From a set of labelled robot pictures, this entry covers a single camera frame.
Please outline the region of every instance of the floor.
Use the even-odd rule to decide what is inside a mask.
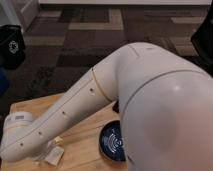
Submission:
[[[151,42],[199,64],[190,37],[207,6],[43,7],[24,34],[26,60],[5,70],[10,88],[0,114],[12,103],[65,92],[91,66],[131,42]]]

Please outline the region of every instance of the trash can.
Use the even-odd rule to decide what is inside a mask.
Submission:
[[[0,27],[0,65],[5,69],[16,69],[25,60],[25,43],[18,25]]]
[[[9,81],[4,73],[0,70],[0,95],[2,95],[9,88]]]

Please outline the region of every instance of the small object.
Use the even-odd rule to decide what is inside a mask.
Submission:
[[[56,146],[50,151],[50,153],[45,157],[44,160],[54,166],[57,166],[63,154],[64,149]]]
[[[54,141],[55,141],[55,144],[56,145],[61,145],[61,144],[63,144],[63,142],[64,142],[64,140],[61,138],[61,137],[56,137],[55,139],[54,139]]]
[[[126,161],[121,137],[120,121],[112,121],[101,130],[99,146],[101,152],[107,158],[117,162]]]

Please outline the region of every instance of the wooden table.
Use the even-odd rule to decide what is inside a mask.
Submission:
[[[11,113],[27,111],[35,116],[41,115],[62,94],[43,97],[11,106]],[[109,161],[99,152],[99,133],[102,127],[112,120],[119,119],[112,110],[112,104],[64,132],[60,137],[64,140],[61,147],[65,153],[58,166],[46,162],[36,163],[23,160],[17,163],[3,162],[2,171],[127,171],[126,164]]]

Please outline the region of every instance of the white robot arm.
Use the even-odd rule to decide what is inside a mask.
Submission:
[[[130,171],[212,171],[213,80],[149,43],[109,55],[38,119],[9,115],[2,159],[36,156],[50,140],[117,99]]]

